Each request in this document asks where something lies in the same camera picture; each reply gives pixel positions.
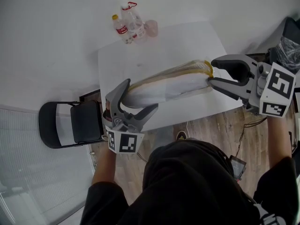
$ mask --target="water bottle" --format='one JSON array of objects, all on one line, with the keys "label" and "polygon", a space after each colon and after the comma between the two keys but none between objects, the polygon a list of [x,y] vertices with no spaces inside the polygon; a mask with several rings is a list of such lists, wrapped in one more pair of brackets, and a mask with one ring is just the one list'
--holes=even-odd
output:
[{"label": "water bottle", "polygon": [[122,38],[123,42],[126,44],[132,43],[132,38],[127,30],[125,22],[122,21],[118,15],[112,16],[113,27],[116,29],[118,35]]},{"label": "water bottle", "polygon": [[122,5],[121,15],[134,42],[140,44],[147,40],[147,34],[142,19],[134,8],[136,5],[134,2]]}]

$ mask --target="wooden floor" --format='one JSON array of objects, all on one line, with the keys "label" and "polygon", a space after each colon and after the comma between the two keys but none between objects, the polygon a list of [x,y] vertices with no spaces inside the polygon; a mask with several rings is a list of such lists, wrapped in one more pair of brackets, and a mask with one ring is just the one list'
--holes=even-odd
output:
[{"label": "wooden floor", "polygon": [[[101,101],[100,94],[86,97],[87,100]],[[294,107],[291,105],[286,118],[289,130],[295,134]],[[233,109],[227,112],[215,114],[188,122],[190,137],[212,143],[219,147],[228,157],[236,155],[240,135],[245,123],[262,119],[263,116],[254,116],[245,112],[243,108]],[[174,133],[179,130],[186,131],[187,123],[174,125]],[[139,153],[148,160],[151,148],[154,146],[158,129],[145,132],[145,137]],[[240,181],[240,186],[249,195],[253,196],[259,178],[269,169],[267,149],[267,122],[255,127],[246,128],[241,143],[238,158],[247,162],[246,171]],[[101,152],[106,143],[93,144],[91,149],[95,154]],[[145,162],[137,155],[118,155],[115,180],[124,190],[127,202],[131,204],[142,192],[143,172]]]}]

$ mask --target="table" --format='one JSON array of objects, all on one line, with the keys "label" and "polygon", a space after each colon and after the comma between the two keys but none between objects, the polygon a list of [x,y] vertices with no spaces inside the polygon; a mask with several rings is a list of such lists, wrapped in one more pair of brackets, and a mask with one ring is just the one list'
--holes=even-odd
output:
[{"label": "table", "polygon": [[[209,22],[190,22],[164,27],[158,36],[141,45],[126,45],[121,40],[102,47],[98,52],[101,99],[127,78],[131,84],[163,70],[200,59],[211,61],[226,52]],[[231,79],[225,70],[220,76]],[[143,131],[195,120],[242,106],[218,91],[160,103],[157,112]],[[138,109],[126,108],[137,113]]]}]

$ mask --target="forearm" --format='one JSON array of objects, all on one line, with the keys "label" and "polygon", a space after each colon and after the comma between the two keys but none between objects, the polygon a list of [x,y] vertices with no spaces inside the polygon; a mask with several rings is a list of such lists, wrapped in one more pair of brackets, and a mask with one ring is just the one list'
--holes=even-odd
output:
[{"label": "forearm", "polygon": [[285,118],[268,117],[268,153],[270,168],[283,158],[292,156]]},{"label": "forearm", "polygon": [[116,171],[116,154],[108,149],[108,145],[104,145],[103,151],[97,158],[97,167],[92,180],[92,185],[97,182],[114,182],[114,174]]}]

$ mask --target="plastic bag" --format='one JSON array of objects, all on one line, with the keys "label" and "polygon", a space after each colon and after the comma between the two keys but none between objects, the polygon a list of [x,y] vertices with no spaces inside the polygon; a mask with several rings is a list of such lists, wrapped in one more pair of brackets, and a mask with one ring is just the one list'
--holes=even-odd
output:
[{"label": "plastic bag", "polygon": [[132,84],[122,103],[126,107],[142,108],[208,92],[211,87],[207,78],[213,77],[212,73],[208,61],[193,60]]},{"label": "plastic bag", "polygon": [[289,69],[292,73],[300,70],[300,45],[281,37],[280,43],[276,46],[277,60],[282,66]]}]

